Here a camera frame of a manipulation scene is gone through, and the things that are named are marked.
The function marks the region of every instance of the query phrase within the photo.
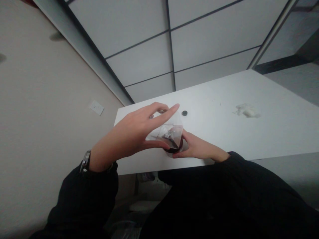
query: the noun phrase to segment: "wall socket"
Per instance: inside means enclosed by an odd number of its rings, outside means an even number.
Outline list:
[[[91,104],[90,109],[95,111],[98,115],[101,115],[104,110],[104,107],[101,106],[96,100],[93,100],[93,103]]]

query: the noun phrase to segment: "watch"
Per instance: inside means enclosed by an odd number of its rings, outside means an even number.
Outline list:
[[[90,156],[91,156],[91,150],[88,150],[85,153],[84,158],[81,162],[80,173],[85,173],[86,171],[89,170]]]

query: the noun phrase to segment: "wrist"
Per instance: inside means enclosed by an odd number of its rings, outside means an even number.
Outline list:
[[[89,170],[92,172],[106,171],[115,161],[108,149],[99,149],[94,146],[91,149]]]
[[[230,154],[226,151],[222,150],[221,148],[214,146],[213,153],[211,154],[211,159],[214,160],[217,163],[221,163],[227,159],[229,159]]]

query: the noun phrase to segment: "black jacket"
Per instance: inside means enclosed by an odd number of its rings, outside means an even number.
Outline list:
[[[281,178],[235,152],[215,165],[159,172],[173,185],[148,217],[140,238],[319,238],[319,212]],[[110,172],[63,181],[48,223],[31,238],[108,238],[117,164]]]

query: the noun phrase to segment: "person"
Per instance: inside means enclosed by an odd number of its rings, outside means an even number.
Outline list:
[[[80,172],[79,165],[64,179],[45,228],[30,238],[108,238],[103,226],[118,191],[116,161],[148,148],[168,149],[146,136],[178,107],[155,102],[125,116],[91,149],[88,170]],[[157,111],[164,113],[152,119]],[[172,188],[140,238],[319,238],[319,212],[277,175],[186,131],[183,138],[189,149],[173,158],[216,163],[159,171]]]

